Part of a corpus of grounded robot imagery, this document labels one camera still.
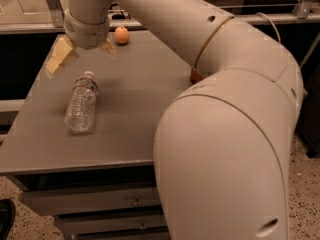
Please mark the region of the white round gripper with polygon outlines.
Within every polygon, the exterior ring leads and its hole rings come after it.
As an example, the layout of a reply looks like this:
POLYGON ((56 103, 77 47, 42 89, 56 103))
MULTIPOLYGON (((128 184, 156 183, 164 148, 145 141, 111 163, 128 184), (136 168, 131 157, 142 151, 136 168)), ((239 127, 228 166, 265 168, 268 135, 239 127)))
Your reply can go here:
POLYGON ((66 35, 59 36, 52 46, 45 68, 49 78, 54 78, 77 59, 75 46, 90 50, 101 46, 111 58, 116 57, 112 42, 107 39, 109 20, 98 24, 83 23, 65 11, 64 29, 66 35))

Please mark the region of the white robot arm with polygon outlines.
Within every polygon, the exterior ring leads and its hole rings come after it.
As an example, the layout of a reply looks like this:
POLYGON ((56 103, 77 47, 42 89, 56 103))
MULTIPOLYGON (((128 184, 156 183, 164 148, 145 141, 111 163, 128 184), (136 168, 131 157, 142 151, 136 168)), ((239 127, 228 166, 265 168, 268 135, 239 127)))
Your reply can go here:
POLYGON ((169 105, 155 133, 171 239, 289 240, 289 157, 303 101, 294 57, 203 0, 69 0, 70 46, 103 44, 112 4, 201 75, 169 105))

